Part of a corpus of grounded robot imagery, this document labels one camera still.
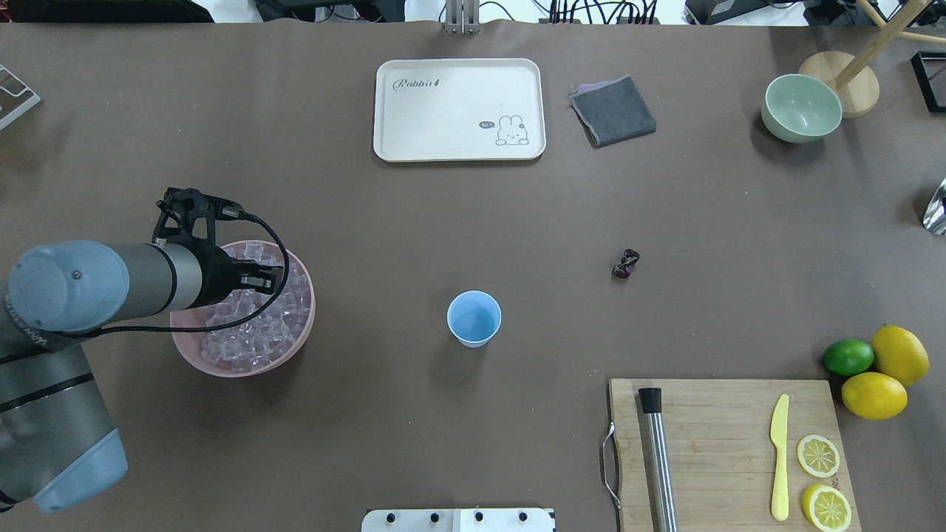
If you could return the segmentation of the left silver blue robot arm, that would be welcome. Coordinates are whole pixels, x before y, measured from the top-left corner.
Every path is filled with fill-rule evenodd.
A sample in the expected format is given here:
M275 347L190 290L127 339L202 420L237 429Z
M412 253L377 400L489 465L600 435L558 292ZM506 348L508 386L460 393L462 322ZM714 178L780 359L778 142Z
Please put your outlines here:
M64 511L127 474L85 341L235 290L276 299L287 264L288 255L280 266L234 259L206 240L68 240L24 253L2 282L2 510L30 499L41 512Z

